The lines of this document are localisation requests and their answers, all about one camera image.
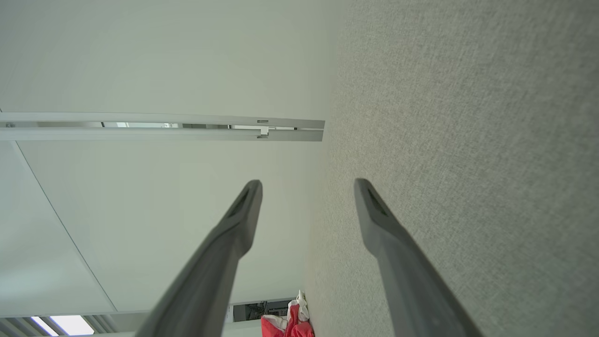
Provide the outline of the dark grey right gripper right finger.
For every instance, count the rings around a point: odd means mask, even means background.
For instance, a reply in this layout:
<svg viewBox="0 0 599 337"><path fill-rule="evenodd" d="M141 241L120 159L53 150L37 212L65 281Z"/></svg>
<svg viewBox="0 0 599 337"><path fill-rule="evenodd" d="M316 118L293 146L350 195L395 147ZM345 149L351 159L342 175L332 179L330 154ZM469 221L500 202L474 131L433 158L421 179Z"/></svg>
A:
<svg viewBox="0 0 599 337"><path fill-rule="evenodd" d="M370 181L354 194L362 240L376 258L397 337L480 337L481 331Z"/></svg>

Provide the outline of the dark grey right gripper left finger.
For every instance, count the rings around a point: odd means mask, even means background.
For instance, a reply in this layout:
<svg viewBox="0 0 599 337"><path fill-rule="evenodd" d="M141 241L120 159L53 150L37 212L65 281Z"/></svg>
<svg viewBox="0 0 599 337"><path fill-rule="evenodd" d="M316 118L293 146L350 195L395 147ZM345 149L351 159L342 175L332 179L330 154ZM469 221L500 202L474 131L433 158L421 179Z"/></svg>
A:
<svg viewBox="0 0 599 337"><path fill-rule="evenodd" d="M239 260L250 250L263 185L249 181L136 331L138 337L220 337Z"/></svg>

